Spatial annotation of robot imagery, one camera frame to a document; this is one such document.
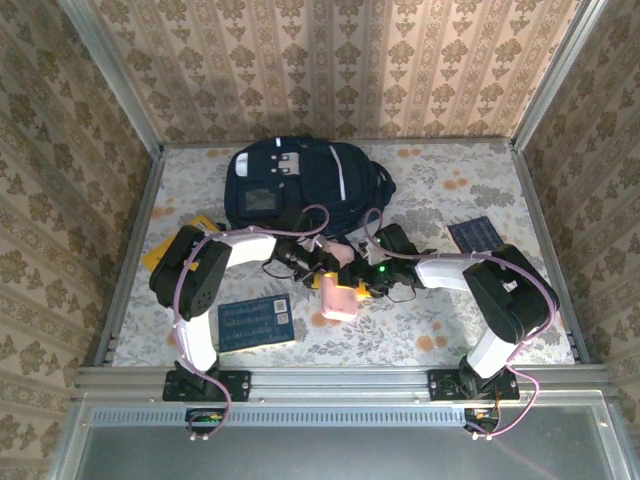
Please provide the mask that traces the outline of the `pink pencil case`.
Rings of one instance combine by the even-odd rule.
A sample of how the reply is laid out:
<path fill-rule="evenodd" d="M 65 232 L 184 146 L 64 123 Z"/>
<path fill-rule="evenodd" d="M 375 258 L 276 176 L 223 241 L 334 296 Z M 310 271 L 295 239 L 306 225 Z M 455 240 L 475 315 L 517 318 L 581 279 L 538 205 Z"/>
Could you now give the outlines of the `pink pencil case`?
<path fill-rule="evenodd" d="M 330 241 L 329 251 L 324 253 L 331 255 L 338 262 L 338 269 L 355 259 L 352 247 L 336 241 Z M 325 274 L 321 287 L 322 315 L 329 320 L 341 322 L 354 320 L 358 313 L 356 289 L 350 286 L 336 286 Z"/>

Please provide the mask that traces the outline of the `dark blue book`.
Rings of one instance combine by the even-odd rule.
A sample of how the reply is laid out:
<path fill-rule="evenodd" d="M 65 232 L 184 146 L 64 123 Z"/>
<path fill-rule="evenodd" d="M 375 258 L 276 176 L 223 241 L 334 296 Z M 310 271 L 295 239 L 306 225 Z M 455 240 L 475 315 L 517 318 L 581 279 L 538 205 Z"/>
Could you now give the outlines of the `dark blue book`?
<path fill-rule="evenodd" d="M 233 353 L 295 341 L 288 294 L 218 306 L 220 353 Z"/>
<path fill-rule="evenodd" d="M 504 244 L 487 216 L 448 225 L 447 229 L 462 253 L 492 252 Z"/>

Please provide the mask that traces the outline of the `navy blue backpack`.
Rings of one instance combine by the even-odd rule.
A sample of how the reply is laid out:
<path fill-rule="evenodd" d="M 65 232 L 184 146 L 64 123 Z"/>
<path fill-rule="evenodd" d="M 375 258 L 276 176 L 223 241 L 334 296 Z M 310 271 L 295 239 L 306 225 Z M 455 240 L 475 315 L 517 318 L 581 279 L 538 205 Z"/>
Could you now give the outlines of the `navy blue backpack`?
<path fill-rule="evenodd" d="M 352 144 L 312 137 L 275 137 L 252 143 L 229 164 L 224 208 L 234 229 L 273 225 L 312 204 L 313 227 L 325 219 L 329 238 L 359 229 L 365 213 L 383 210 L 396 192 L 391 174 Z"/>

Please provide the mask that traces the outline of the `yellow book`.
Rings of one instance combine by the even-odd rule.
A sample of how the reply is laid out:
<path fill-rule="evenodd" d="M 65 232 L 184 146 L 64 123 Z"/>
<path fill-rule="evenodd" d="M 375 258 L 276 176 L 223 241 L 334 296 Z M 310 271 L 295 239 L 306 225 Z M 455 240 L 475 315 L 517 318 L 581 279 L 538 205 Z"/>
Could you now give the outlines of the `yellow book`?
<path fill-rule="evenodd" d="M 215 224 L 202 214 L 193 217 L 188 222 L 188 224 L 203 231 L 205 235 L 209 235 L 211 233 L 226 229 L 225 224 Z M 177 232 L 175 232 L 170 237 L 167 237 L 161 244 L 152 248 L 149 253 L 147 253 L 142 257 L 141 263 L 146 267 L 146 269 L 150 273 L 152 273 L 155 270 L 160 260 L 162 259 L 162 257 L 165 255 L 165 253 L 169 249 L 170 245 L 175 240 L 176 236 L 177 236 Z"/>

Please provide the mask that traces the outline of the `floral tablecloth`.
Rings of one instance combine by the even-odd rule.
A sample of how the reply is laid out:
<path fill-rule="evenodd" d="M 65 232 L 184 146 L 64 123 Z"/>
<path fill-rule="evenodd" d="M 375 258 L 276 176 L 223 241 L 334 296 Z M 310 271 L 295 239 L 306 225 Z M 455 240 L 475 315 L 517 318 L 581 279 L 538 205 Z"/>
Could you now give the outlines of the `floral tablecloth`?
<path fill-rule="evenodd" d="M 545 267 L 509 145 L 363 145 L 391 174 L 397 189 L 385 208 L 419 249 L 453 252 L 447 229 L 487 216 L 503 241 L 515 245 L 538 270 Z M 193 217 L 224 220 L 229 148 L 168 150 L 143 248 L 150 251 Z M 277 275 L 289 271 L 268 266 Z M 267 276 L 262 265 L 229 269 L 218 304 L 288 294 L 295 341 L 222 357 L 228 368 L 455 365 L 481 336 L 485 322 L 473 297 L 448 289 L 399 285 L 360 305 L 350 322 L 322 315 L 319 295 L 293 280 Z"/>

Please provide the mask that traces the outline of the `slotted metal vent strip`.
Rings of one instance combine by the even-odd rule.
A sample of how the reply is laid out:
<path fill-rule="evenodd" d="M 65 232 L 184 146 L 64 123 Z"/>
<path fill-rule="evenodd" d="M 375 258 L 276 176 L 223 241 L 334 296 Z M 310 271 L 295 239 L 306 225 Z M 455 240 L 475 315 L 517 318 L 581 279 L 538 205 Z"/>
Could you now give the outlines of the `slotted metal vent strip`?
<path fill-rule="evenodd" d="M 180 426 L 186 427 L 189 408 L 172 406 L 101 407 L 90 414 L 94 427 Z M 464 410 L 453 407 L 260 407 L 236 406 L 228 417 L 229 426 L 284 427 L 462 427 Z"/>

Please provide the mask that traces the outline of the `grey metal sheet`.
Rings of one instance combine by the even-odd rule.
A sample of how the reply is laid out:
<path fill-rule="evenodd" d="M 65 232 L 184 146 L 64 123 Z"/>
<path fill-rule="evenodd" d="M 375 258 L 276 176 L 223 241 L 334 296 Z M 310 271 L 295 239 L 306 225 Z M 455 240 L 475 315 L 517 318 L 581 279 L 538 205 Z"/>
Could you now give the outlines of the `grey metal sheet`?
<path fill-rule="evenodd" d="M 640 480 L 618 411 L 595 392 L 543 398 L 510 432 L 462 427 L 94 427 L 73 411 L 48 480 Z"/>

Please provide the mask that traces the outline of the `wide aluminium rail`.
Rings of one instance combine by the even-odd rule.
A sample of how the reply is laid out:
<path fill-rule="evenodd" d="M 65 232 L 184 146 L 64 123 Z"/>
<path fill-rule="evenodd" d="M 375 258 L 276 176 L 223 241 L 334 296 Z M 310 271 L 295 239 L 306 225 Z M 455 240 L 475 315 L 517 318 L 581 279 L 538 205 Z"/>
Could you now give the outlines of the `wide aluminium rail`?
<path fill-rule="evenodd" d="M 252 367 L 252 404 L 422 404 L 431 399 L 436 382 L 422 367 Z M 569 391 L 615 394 L 607 370 L 599 365 L 520 366 L 537 380 L 541 395 Z M 158 402 L 166 367 L 83 367 L 75 379 L 78 399 L 105 403 Z"/>

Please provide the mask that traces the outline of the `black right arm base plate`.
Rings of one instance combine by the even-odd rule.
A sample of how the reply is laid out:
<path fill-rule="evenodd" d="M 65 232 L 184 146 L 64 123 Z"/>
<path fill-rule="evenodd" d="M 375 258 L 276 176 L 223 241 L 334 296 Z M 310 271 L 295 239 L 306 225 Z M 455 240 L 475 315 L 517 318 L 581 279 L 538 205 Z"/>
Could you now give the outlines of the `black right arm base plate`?
<path fill-rule="evenodd" d="M 427 371 L 429 394 L 432 401 L 449 400 L 519 400 L 516 376 L 502 370 L 489 379 L 473 375 L 463 380 L 458 369 L 431 369 Z"/>

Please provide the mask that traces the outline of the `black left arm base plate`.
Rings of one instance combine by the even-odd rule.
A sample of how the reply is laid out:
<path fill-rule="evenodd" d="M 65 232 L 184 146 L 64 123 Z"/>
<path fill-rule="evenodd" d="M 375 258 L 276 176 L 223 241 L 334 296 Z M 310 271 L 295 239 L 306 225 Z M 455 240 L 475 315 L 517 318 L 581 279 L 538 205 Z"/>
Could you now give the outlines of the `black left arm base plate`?
<path fill-rule="evenodd" d="M 251 390 L 251 372 L 222 370 L 217 380 L 226 387 L 234 402 L 247 402 Z M 224 393 L 201 377 L 184 369 L 170 370 L 164 381 L 162 400 L 165 402 L 225 402 Z"/>

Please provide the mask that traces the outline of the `thin aluminium rail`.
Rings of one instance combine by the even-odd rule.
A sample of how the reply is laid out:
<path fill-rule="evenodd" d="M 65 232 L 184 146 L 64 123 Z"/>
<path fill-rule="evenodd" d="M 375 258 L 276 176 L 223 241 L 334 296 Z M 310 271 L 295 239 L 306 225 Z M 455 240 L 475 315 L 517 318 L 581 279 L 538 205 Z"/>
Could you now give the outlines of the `thin aluminium rail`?
<path fill-rule="evenodd" d="M 363 145 L 438 145 L 438 144 L 505 144 L 511 145 L 512 140 L 507 137 L 443 137 L 443 138 L 386 138 L 386 139 L 336 139 L 336 142 Z M 202 149 L 202 148 L 229 148 L 239 150 L 252 144 L 252 141 L 235 141 L 225 143 L 201 142 L 201 143 L 166 143 L 163 150 Z"/>

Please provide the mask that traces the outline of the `aluminium side rail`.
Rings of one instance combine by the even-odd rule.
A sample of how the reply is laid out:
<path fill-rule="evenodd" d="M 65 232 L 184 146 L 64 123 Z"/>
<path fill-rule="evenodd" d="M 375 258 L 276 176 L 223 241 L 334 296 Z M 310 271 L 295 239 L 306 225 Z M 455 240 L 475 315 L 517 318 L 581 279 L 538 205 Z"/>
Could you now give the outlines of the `aluminium side rail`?
<path fill-rule="evenodd" d="M 524 154 L 509 143 L 511 157 L 522 188 L 524 199 L 538 240 L 540 252 L 549 276 L 550 284 L 556 291 L 560 306 L 559 312 L 565 332 L 569 338 L 572 352 L 577 363 L 590 364 L 591 358 L 582 335 L 569 291 L 556 255 L 544 214 L 537 197 Z"/>
<path fill-rule="evenodd" d="M 113 351 L 111 344 L 116 341 L 124 320 L 135 275 L 141 258 L 146 232 L 151 220 L 155 199 L 160 187 L 165 160 L 159 155 L 152 158 L 143 195 L 136 210 L 135 221 L 128 237 L 126 254 L 118 276 L 111 304 L 107 311 L 104 326 L 99 336 L 95 351 L 88 364 L 92 367 L 103 367 L 110 363 L 108 359 Z"/>

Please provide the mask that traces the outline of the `aluminium frame post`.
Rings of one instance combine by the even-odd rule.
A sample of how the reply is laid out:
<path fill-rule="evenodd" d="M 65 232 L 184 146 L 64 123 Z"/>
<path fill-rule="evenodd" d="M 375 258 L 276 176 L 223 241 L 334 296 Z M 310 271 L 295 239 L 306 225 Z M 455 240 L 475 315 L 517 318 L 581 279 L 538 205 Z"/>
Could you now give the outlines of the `aluminium frame post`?
<path fill-rule="evenodd" d="M 162 142 L 144 110 L 140 95 L 126 73 L 125 61 L 110 39 L 108 29 L 93 11 L 91 1 L 59 0 L 59 3 L 115 94 L 140 141 L 152 160 L 158 161 L 162 156 Z"/>
<path fill-rule="evenodd" d="M 562 83 L 589 36 L 604 13 L 609 0 L 581 0 L 576 13 L 560 41 L 552 59 L 536 88 L 515 132 L 511 143 L 516 153 L 522 153 L 531 140 L 544 114 L 550 108 Z"/>

